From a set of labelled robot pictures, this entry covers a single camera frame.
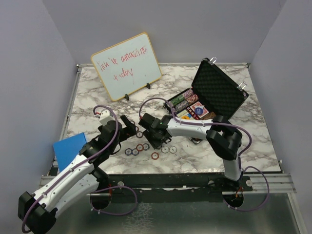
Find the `blue small blind button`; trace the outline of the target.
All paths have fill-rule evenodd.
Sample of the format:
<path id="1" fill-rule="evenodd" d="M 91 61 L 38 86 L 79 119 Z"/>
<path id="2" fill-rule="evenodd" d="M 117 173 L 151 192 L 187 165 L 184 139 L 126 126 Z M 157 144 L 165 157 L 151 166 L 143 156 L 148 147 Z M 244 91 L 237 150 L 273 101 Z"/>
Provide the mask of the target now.
<path id="1" fill-rule="evenodd" d="M 202 115 L 203 114 L 203 109 L 202 108 L 199 108 L 199 107 L 197 107 L 197 108 L 195 108 L 195 113 L 197 114 L 197 115 Z"/>

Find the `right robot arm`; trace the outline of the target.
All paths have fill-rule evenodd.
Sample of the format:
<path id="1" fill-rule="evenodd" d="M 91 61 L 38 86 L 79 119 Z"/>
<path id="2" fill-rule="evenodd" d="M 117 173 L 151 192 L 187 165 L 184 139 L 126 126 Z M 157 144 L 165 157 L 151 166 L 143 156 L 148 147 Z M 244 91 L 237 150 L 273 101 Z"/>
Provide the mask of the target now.
<path id="1" fill-rule="evenodd" d="M 145 138 L 154 149 L 160 149 L 173 137 L 190 137 L 209 142 L 215 154 L 223 160 L 224 185 L 234 191 L 241 186 L 241 164 L 238 149 L 241 146 L 241 132 L 224 117 L 209 120 L 186 120 L 165 115 L 162 119 L 145 113 L 139 121 L 145 129 Z"/>

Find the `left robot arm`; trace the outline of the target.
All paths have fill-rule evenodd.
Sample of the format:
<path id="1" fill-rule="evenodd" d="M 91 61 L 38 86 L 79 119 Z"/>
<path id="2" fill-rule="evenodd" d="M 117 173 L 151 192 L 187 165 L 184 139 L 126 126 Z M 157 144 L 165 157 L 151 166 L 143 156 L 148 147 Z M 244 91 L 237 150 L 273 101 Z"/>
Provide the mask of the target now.
<path id="1" fill-rule="evenodd" d="M 45 234 L 65 210 L 91 192 L 103 192 L 110 183 L 108 175 L 99 168 L 115 152 L 121 142 L 136 135 L 137 130 L 125 115 L 122 126 L 116 116 L 107 114 L 100 118 L 100 134 L 83 145 L 72 162 L 54 179 L 33 193 L 24 192 L 19 197 L 18 217 L 22 232 Z"/>

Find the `brown 100 poker chip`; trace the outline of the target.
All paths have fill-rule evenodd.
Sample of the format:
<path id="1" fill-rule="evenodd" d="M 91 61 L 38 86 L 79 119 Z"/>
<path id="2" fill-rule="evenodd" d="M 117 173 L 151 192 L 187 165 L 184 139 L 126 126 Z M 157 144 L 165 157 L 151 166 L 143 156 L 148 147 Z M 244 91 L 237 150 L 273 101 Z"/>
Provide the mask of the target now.
<path id="1" fill-rule="evenodd" d="M 136 133 L 136 137 L 138 137 L 138 138 L 143 138 L 143 132 L 138 131 L 138 132 Z"/>

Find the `blue 10 poker chip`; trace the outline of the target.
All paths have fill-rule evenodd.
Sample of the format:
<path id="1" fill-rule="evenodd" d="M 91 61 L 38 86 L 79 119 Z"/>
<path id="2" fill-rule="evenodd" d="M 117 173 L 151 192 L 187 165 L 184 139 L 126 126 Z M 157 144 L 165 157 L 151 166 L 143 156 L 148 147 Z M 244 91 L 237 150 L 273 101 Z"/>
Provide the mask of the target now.
<path id="1" fill-rule="evenodd" d="M 132 149 L 127 148 L 127 149 L 125 150 L 125 155 L 129 156 L 129 155 L 131 155 L 131 154 L 132 154 Z"/>
<path id="2" fill-rule="evenodd" d="M 143 144 L 143 149 L 144 150 L 148 150 L 150 148 L 149 144 L 145 143 Z"/>
<path id="3" fill-rule="evenodd" d="M 132 149 L 132 155 L 137 156 L 139 151 L 137 149 Z"/>

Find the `white 1 poker chip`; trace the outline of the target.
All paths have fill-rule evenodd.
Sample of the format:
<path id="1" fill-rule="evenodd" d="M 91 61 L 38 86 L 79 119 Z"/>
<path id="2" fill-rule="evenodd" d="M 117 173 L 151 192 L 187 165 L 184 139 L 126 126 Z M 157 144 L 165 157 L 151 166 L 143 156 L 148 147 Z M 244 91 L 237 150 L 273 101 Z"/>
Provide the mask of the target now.
<path id="1" fill-rule="evenodd" d="M 163 146 L 163 147 L 161 148 L 161 151 L 162 151 L 164 154 L 166 154 L 166 153 L 169 152 L 169 148 L 168 148 L 167 146 Z"/>
<path id="2" fill-rule="evenodd" d="M 177 152 L 177 148 L 175 146 L 172 146 L 169 148 L 169 151 L 171 154 L 175 154 Z"/>

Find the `red 5 poker chip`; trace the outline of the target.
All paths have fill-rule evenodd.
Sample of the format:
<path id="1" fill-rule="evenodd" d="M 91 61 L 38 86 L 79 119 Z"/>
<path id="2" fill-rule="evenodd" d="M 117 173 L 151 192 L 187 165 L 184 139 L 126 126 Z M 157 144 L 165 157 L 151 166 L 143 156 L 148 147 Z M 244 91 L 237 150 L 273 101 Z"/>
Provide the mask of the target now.
<path id="1" fill-rule="evenodd" d="M 138 151 L 143 151 L 143 145 L 142 144 L 138 144 L 137 146 L 136 146 L 136 149 L 138 150 Z"/>
<path id="2" fill-rule="evenodd" d="M 158 159 L 159 159 L 159 153 L 153 152 L 153 153 L 151 154 L 151 158 L 152 158 L 153 160 L 158 160 Z"/>

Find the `blue playing card deck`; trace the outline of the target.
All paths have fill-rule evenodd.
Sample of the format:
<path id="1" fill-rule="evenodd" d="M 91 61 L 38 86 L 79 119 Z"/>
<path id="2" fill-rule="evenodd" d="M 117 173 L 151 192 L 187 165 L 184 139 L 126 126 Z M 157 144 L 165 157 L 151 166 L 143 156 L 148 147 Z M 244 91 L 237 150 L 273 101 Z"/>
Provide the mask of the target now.
<path id="1" fill-rule="evenodd" d="M 178 118 L 183 118 L 184 116 L 189 116 L 189 112 L 187 110 L 183 110 L 176 115 Z"/>

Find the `blue plastic box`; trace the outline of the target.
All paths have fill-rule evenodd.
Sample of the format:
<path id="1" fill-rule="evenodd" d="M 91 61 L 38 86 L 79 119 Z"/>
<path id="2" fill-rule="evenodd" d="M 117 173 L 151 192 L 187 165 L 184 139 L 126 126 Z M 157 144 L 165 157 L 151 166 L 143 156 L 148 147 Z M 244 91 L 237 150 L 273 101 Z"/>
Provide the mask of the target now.
<path id="1" fill-rule="evenodd" d="M 85 134 L 79 133 L 53 144 L 58 170 L 60 172 L 73 161 L 86 142 Z"/>

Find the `red playing card deck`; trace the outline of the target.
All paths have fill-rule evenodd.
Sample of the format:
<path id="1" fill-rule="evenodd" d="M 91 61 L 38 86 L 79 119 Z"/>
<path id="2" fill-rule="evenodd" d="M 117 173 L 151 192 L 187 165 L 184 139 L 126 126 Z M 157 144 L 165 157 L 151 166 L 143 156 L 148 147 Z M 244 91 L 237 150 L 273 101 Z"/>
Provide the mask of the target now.
<path id="1" fill-rule="evenodd" d="M 190 106 L 192 117 L 196 120 L 203 119 L 210 112 L 199 101 Z"/>

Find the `black poker chip case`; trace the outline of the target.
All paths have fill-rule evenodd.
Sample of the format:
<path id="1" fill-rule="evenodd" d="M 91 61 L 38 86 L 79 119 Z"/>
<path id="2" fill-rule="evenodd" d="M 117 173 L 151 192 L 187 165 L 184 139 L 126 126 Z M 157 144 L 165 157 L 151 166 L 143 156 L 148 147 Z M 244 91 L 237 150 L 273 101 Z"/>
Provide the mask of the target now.
<path id="1" fill-rule="evenodd" d="M 235 81 L 226 75 L 214 64 L 216 58 L 204 58 L 192 82 L 191 88 L 184 90 L 164 103 L 164 108 L 180 113 L 180 103 L 184 103 L 191 96 L 196 95 L 198 100 L 210 112 L 230 119 L 248 98 L 249 94 Z"/>

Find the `white whiteboard yellow frame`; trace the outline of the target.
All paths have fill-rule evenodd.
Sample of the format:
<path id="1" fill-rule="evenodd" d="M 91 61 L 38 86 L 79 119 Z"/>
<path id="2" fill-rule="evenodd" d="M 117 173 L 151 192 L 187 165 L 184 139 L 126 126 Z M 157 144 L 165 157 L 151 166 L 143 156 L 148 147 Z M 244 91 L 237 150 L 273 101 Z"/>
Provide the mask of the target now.
<path id="1" fill-rule="evenodd" d="M 118 101 L 162 77 L 147 33 L 94 53 L 91 62 L 112 101 Z"/>

